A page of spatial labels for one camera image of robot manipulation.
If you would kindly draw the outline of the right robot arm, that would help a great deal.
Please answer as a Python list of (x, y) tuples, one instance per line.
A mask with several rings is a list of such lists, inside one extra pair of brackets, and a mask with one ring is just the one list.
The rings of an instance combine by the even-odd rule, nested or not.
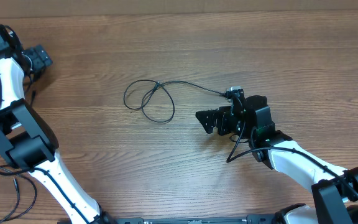
[(233, 133), (249, 144), (247, 154), (283, 173), (313, 196), (314, 205), (296, 203), (277, 211), (268, 223), (358, 223), (358, 167), (345, 169), (304, 150), (275, 128), (265, 96), (226, 92), (231, 105), (198, 111), (204, 130)]

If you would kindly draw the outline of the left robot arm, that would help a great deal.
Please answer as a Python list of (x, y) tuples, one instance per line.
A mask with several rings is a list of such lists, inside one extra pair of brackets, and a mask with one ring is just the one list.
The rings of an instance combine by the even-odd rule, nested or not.
[(0, 24), (0, 175), (37, 179), (66, 211), (69, 223), (114, 223), (72, 176), (56, 135), (25, 100), (52, 63), (41, 45), (23, 48), (17, 34)]

